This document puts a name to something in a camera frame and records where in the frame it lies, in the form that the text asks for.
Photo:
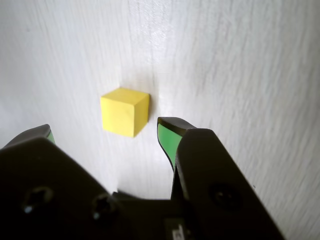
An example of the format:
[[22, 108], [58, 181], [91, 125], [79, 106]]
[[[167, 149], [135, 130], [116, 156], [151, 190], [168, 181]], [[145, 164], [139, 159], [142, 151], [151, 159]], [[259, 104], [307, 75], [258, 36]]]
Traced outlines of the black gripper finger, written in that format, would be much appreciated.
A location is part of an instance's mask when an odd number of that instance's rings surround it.
[[283, 235], [217, 135], [178, 117], [157, 119], [174, 169], [171, 195], [188, 206], [199, 240], [281, 240]]
[[28, 130], [0, 151], [1, 239], [132, 240], [117, 202], [48, 131]]

